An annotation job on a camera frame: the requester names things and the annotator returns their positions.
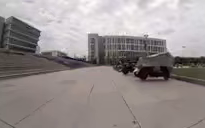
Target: curb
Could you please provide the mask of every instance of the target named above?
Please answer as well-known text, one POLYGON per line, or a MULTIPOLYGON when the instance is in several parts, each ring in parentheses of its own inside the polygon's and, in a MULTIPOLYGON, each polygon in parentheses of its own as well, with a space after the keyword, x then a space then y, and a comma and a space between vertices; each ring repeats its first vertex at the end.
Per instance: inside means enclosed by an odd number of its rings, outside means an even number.
POLYGON ((205 86, 205 80, 202 80, 202 79, 196 79, 196 78, 186 77, 186 76, 178 76, 178 75, 174 75, 174 74, 171 75, 171 78, 205 86))
POLYGON ((65 71, 65 70, 70 70, 70 69, 43 70, 43 71, 36 71, 36 72, 3 75, 3 76, 0 76, 0 80, 19 78, 19 77, 25 77, 25 76, 31 76, 31 75, 38 75, 38 74, 46 74, 46 73, 59 72, 59 71, 65 71))

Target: staircase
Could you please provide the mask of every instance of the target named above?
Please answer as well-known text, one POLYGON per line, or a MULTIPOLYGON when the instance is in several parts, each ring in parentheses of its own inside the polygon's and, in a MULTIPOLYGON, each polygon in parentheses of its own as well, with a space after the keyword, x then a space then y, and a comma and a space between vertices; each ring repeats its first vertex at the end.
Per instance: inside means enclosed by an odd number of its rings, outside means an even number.
POLYGON ((0 77, 67 69, 69 67, 30 53, 0 49, 0 77))

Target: white building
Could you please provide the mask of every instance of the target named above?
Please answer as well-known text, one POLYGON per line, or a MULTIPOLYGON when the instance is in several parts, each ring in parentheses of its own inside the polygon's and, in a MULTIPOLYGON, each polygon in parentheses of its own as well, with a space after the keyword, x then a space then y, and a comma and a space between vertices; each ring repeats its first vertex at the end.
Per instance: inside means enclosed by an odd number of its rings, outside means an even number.
POLYGON ((136 36, 88 34, 88 59, 97 64, 166 52, 166 40, 136 36))

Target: pavement crack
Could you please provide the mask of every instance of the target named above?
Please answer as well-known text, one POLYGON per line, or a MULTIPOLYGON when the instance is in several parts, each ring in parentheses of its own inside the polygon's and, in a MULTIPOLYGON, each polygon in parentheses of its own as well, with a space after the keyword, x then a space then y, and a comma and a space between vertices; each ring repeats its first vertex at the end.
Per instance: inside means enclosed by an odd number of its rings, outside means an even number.
POLYGON ((33 112, 31 112, 30 114, 26 115, 25 117, 23 117, 22 119, 20 119, 18 122, 16 122, 14 125, 19 124, 21 121, 23 121, 24 119, 30 117, 31 115, 33 115, 35 112, 37 112, 38 110, 40 110, 41 108, 43 108, 44 106, 46 106, 48 103, 50 103, 52 100, 54 100, 54 98, 46 101, 44 104, 40 105, 38 108, 36 108, 33 112))
POLYGON ((8 122, 4 121, 4 120, 1 119, 1 118, 0 118, 0 121, 1 121, 2 123, 4 123, 4 124, 8 125, 8 126, 11 127, 11 128, 15 128, 15 126, 9 124, 8 122))
POLYGON ((90 100, 90 95, 92 94, 93 89, 94 89, 94 85, 93 85, 93 86, 91 87, 91 89, 90 89, 90 93, 89 93, 89 95, 88 95, 88 97, 87 97, 87 100, 88 100, 88 101, 90 100))
POLYGON ((197 121, 196 123, 194 123, 194 124, 192 124, 192 125, 190 125, 190 126, 186 127, 186 128, 193 128, 194 126, 196 126, 196 125, 198 125, 198 124, 202 123, 203 121, 205 121, 205 117, 204 117, 204 118, 202 118, 201 120, 197 121))
POLYGON ((141 124, 140 124, 139 121, 137 120, 135 114, 133 113, 131 107, 128 105, 128 103, 127 103, 127 101, 125 100, 124 96, 123 96, 123 95, 121 94, 121 92, 117 89, 116 83, 115 83, 113 80, 112 80, 112 82, 113 82, 113 85, 114 85, 115 89, 118 91, 119 95, 121 96, 122 100, 124 101, 125 105, 127 106, 128 110, 129 110, 130 113, 131 113, 131 115, 132 115, 132 117, 133 117, 133 119, 134 119, 134 120, 132 121, 133 124, 134 124, 134 125, 137 125, 137 126, 136 126, 137 128, 142 128, 141 124))

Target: canvas cover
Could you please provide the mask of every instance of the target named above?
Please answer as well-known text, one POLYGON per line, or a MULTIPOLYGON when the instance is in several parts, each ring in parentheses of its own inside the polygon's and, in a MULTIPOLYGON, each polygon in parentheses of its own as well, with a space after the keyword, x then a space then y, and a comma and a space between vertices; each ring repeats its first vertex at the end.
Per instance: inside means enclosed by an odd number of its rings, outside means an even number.
POLYGON ((166 66, 166 67, 173 67, 174 64, 174 57, 169 53, 159 53, 150 55, 147 57, 139 58, 137 62, 137 67, 150 67, 150 66, 166 66))

